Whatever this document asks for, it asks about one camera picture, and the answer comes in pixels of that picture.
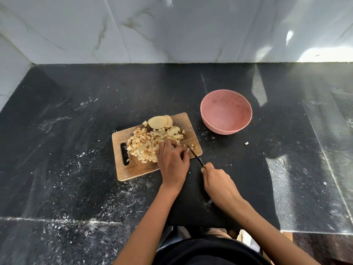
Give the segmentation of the person's left hand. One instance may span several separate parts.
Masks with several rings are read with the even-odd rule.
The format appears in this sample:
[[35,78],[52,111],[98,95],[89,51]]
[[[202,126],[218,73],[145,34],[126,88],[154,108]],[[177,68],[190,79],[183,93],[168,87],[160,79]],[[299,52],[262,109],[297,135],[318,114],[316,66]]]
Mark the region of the person's left hand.
[[161,154],[156,151],[157,163],[162,175],[162,186],[171,193],[178,195],[186,180],[190,166],[189,154]]

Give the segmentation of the person's black shirt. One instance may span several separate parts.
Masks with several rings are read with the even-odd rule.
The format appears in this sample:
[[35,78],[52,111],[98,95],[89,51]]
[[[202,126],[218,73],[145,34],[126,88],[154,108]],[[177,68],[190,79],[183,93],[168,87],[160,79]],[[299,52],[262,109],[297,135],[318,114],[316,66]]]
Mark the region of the person's black shirt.
[[271,265],[263,255],[231,238],[206,233],[182,238],[171,232],[160,245],[152,265]]

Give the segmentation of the pink bowl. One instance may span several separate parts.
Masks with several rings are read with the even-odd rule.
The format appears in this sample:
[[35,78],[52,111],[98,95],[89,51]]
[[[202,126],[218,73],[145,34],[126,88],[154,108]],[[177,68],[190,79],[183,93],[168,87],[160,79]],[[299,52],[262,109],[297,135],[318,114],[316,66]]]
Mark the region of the pink bowl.
[[220,135],[231,135],[244,129],[253,114],[244,96],[227,89],[208,93],[201,101],[200,113],[205,126]]

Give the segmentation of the pile of diced potato cubes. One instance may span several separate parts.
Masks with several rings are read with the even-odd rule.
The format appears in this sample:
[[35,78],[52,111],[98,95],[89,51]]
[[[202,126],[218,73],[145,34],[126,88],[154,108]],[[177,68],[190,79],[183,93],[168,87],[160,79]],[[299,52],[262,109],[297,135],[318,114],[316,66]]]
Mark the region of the pile of diced potato cubes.
[[158,144],[160,141],[165,141],[168,138],[186,147],[186,145],[181,142],[185,139],[187,134],[185,129],[180,129],[174,124],[169,129],[165,127],[162,129],[151,129],[147,121],[144,121],[142,125],[143,127],[138,127],[133,131],[132,136],[126,142],[128,154],[136,157],[141,163],[156,163]]

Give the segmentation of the person's left forearm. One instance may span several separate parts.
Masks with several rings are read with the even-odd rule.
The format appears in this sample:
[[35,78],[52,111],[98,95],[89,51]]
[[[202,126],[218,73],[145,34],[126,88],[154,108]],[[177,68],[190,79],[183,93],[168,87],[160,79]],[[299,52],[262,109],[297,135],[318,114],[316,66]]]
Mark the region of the person's left forearm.
[[162,183],[157,196],[112,265],[152,265],[180,184]]

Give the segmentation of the person's right forearm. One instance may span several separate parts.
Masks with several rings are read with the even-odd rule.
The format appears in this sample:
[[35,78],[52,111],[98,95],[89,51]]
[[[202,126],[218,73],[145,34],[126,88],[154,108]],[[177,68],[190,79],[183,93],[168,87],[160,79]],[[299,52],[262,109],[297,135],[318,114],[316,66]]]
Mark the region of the person's right forearm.
[[275,265],[320,265],[272,226],[245,200],[235,200],[222,210],[238,222]]

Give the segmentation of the kitchen knife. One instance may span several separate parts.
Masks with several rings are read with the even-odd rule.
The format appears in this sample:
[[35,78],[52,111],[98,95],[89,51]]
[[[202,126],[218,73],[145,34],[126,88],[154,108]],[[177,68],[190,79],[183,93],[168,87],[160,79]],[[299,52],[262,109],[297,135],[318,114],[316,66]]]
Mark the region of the kitchen knife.
[[189,145],[187,145],[188,150],[193,154],[193,156],[200,162],[200,164],[202,165],[202,168],[205,168],[205,164],[202,162],[202,160],[199,158],[199,156],[196,155],[196,153],[193,151],[192,147],[190,147]]

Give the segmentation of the person's right hand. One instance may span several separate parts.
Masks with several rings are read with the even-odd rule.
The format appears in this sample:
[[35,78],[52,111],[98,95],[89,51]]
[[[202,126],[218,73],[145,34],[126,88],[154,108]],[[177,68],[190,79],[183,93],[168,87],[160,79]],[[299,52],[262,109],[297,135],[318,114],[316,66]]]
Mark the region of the person's right hand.
[[215,169],[210,177],[203,177],[204,189],[213,203],[228,215],[233,215],[244,202],[231,177],[222,169]]

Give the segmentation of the wooden cutting board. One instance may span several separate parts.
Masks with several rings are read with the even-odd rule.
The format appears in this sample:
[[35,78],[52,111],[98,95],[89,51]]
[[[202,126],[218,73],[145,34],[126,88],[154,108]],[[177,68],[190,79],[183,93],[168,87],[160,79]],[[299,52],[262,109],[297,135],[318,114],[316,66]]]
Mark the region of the wooden cutting board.
[[121,182],[159,170],[156,151],[160,142],[171,138],[180,146],[190,146],[197,156],[203,150],[187,113],[170,117],[173,124],[161,129],[142,125],[112,134],[117,179]]

